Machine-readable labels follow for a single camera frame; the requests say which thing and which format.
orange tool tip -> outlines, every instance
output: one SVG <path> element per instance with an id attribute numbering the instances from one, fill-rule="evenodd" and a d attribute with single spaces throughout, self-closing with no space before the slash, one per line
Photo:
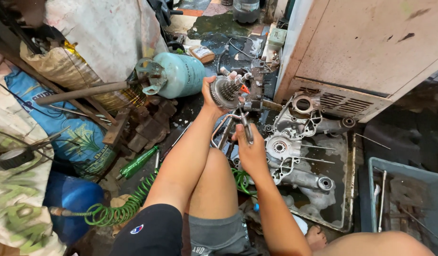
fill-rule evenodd
<path id="1" fill-rule="evenodd" d="M 250 93 L 249 89 L 248 89 L 245 85 L 242 85 L 240 90 L 241 90 L 242 92 L 247 93 L 247 94 Z"/>

champion logo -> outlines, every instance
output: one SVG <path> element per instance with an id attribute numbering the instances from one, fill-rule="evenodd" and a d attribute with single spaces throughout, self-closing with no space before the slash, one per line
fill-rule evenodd
<path id="1" fill-rule="evenodd" d="M 143 224 L 140 225 L 140 226 L 138 226 L 138 227 L 136 227 L 136 228 L 134 228 L 134 229 L 131 231 L 131 234 L 136 234 L 136 233 L 140 232 L 140 230 L 142 230 L 142 229 L 143 229 Z"/>

green coiled air hose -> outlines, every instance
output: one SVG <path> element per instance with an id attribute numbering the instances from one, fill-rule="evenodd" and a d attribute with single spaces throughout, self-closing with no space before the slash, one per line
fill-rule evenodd
<path id="1" fill-rule="evenodd" d="M 86 212 L 70 212 L 64 210 L 60 213 L 61 216 L 81 216 L 85 218 L 85 222 L 89 225 L 99 227 L 113 226 L 124 223 L 130 220 L 138 209 L 142 206 L 151 189 L 154 180 L 156 179 L 158 169 L 155 169 L 154 174 L 143 179 L 142 183 L 137 187 L 135 192 L 129 197 L 125 204 L 121 207 L 106 207 L 103 204 L 95 204 Z"/>
<path id="2" fill-rule="evenodd" d="M 249 174 L 244 170 L 236 170 L 232 168 L 233 176 L 235 177 L 236 188 L 238 191 L 246 193 L 248 195 L 256 195 L 256 191 L 249 191 Z"/>

gray shorts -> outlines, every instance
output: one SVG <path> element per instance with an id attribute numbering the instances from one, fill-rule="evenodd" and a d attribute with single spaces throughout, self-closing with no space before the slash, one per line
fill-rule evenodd
<path id="1" fill-rule="evenodd" d="M 250 245 L 247 225 L 243 220 L 240 212 L 226 219 L 201 219 L 184 214 L 181 255 L 258 255 Z"/>

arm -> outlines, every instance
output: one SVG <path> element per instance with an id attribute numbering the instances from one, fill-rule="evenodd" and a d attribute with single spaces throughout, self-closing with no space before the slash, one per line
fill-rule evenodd
<path id="1" fill-rule="evenodd" d="M 276 256 L 310 256 L 312 250 L 269 174 L 263 138 L 254 124 L 251 128 L 254 134 L 252 145 L 247 143 L 241 124 L 236 125 L 232 139 L 238 139 L 241 165 L 257 188 L 263 235 L 269 252 Z"/>
<path id="2" fill-rule="evenodd" d="M 181 214 L 195 188 L 208 157 L 212 129 L 226 111 L 212 101 L 209 83 L 216 77 L 204 78 L 203 107 L 192 125 L 165 158 L 143 209 L 155 204 L 176 207 Z"/>

